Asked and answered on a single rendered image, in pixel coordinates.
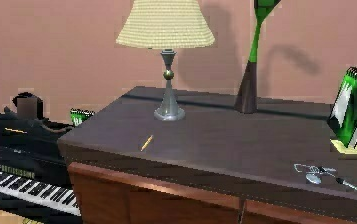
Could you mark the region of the yellow pencil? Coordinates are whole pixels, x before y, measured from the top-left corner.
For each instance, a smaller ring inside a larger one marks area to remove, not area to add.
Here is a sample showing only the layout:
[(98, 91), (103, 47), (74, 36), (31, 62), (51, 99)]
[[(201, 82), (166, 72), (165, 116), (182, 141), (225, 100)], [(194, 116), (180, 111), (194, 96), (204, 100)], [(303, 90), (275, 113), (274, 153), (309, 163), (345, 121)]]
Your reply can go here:
[(151, 141), (153, 140), (154, 136), (153, 135), (150, 135), (146, 141), (142, 144), (141, 148), (140, 148), (140, 151), (144, 151), (148, 145), (151, 143)]

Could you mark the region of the brown wooden desk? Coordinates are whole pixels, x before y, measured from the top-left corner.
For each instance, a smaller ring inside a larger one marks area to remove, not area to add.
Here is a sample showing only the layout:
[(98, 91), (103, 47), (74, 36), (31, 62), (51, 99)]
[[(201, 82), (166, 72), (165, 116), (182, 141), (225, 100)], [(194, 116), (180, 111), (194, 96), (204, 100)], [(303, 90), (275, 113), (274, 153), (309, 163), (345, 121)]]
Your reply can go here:
[(162, 89), (131, 89), (63, 135), (63, 157), (357, 222), (357, 160), (334, 152), (329, 105), (261, 98), (241, 114), (232, 95), (176, 95), (186, 116), (166, 122), (153, 115)]

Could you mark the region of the green plant in dark vase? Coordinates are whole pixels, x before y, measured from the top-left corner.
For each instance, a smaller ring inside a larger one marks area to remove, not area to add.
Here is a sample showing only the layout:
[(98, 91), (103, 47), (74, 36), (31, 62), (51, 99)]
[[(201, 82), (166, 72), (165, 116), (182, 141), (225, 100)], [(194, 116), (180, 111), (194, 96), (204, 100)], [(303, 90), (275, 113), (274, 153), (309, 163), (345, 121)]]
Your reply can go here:
[(281, 0), (254, 0), (256, 26), (244, 75), (236, 96), (234, 109), (240, 113), (257, 111), (257, 60), (261, 27), (268, 15)]

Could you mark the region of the cream shade table lamp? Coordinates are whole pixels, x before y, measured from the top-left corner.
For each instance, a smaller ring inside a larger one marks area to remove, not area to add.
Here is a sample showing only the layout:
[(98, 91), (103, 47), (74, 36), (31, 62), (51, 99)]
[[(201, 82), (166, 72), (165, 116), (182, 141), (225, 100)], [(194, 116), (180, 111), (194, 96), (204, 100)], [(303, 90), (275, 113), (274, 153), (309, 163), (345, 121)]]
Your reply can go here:
[(197, 0), (134, 0), (116, 39), (123, 46), (161, 51), (166, 86), (161, 105), (154, 111), (161, 121), (177, 121), (185, 116), (172, 87), (175, 49), (208, 47), (214, 42)]

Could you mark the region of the small green book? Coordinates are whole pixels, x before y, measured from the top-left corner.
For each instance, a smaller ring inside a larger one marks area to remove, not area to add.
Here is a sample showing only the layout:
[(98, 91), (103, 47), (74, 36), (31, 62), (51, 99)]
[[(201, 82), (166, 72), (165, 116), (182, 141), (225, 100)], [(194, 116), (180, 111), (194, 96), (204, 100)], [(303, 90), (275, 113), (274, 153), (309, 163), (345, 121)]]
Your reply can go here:
[(71, 121), (74, 126), (78, 126), (95, 114), (94, 111), (74, 109), (70, 110)]

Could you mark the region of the dark mug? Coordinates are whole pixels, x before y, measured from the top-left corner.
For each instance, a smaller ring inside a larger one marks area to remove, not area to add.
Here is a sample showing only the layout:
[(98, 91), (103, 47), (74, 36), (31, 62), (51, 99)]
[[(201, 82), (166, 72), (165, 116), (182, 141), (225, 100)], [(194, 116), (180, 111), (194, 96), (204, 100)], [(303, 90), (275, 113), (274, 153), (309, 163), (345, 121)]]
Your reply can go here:
[(43, 115), (43, 100), (30, 93), (22, 92), (15, 96), (12, 100), (17, 108), (17, 115), (22, 119), (39, 119), (44, 118)]

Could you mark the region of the pale yellow paper pad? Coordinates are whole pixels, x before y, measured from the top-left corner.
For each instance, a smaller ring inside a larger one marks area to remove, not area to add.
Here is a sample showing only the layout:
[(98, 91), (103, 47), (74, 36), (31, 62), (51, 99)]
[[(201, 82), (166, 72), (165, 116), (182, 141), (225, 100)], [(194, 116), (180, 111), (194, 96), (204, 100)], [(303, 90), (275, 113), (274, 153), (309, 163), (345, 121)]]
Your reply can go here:
[(345, 147), (343, 143), (339, 140), (330, 140), (335, 149), (341, 153), (346, 155), (357, 155), (357, 145), (355, 147)]

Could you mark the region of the black piano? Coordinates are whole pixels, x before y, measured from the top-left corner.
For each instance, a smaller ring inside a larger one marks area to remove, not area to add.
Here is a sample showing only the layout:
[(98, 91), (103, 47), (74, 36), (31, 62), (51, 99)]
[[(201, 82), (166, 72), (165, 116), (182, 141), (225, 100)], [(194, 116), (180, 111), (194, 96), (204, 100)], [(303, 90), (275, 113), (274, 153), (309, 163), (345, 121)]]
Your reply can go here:
[(43, 224), (83, 224), (57, 140), (67, 124), (0, 113), (0, 209)]

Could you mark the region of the green spiral notebook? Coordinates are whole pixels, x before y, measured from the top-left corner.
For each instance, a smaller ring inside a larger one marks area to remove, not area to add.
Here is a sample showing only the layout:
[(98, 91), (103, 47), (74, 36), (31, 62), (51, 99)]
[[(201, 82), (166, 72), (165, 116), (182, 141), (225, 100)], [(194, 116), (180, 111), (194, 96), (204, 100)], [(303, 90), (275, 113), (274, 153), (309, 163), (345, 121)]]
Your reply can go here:
[(345, 147), (357, 145), (357, 67), (346, 70), (327, 124)]

